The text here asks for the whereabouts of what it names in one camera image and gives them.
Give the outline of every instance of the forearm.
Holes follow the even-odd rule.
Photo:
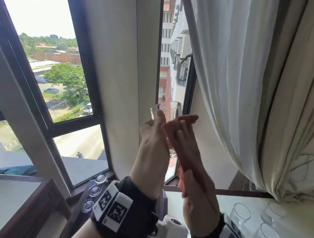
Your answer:
[[[102,238],[94,223],[88,219],[72,238]]]

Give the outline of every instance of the person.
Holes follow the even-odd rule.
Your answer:
[[[170,154],[162,124],[166,121],[161,110],[156,112],[155,120],[149,120],[141,125],[142,142],[132,167],[130,178],[134,185],[150,199],[156,199],[162,192],[165,174],[168,169]],[[182,121],[182,130],[177,132],[177,138],[191,162],[199,157],[200,152],[195,140],[192,126],[189,128]],[[219,205],[214,193],[215,186],[206,173],[201,162],[195,164],[202,174],[206,192],[195,180],[193,172],[184,173],[184,185],[187,197],[183,198],[183,217],[192,237],[209,236],[218,226],[220,220]],[[91,219],[77,231],[73,238],[102,238]]]
[[[78,151],[78,154],[76,155],[76,157],[83,158],[84,155]]]

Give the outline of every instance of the white pickup truck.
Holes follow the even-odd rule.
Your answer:
[[[92,108],[92,104],[89,103],[86,105],[86,107],[83,109],[84,113],[92,113],[93,112],[93,108]]]

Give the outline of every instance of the sky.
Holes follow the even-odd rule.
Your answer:
[[[18,34],[75,38],[68,0],[4,0]]]

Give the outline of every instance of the red towel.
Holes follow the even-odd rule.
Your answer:
[[[178,170],[178,177],[180,178],[178,187],[182,190],[182,196],[186,197],[187,194],[185,192],[184,188],[184,182],[183,182],[183,174],[186,170],[192,170],[193,175],[196,179],[196,181],[200,184],[202,190],[206,192],[206,186],[203,177],[201,176],[201,173],[198,171],[196,165],[189,159],[181,146],[181,144],[177,140],[176,132],[180,130],[180,121],[184,120],[187,127],[191,124],[194,124],[198,119],[197,115],[183,115],[180,117],[175,118],[172,121],[166,122],[163,124],[162,128],[164,129],[169,142],[172,144],[174,150],[176,151],[178,158],[179,158],[179,170]]]

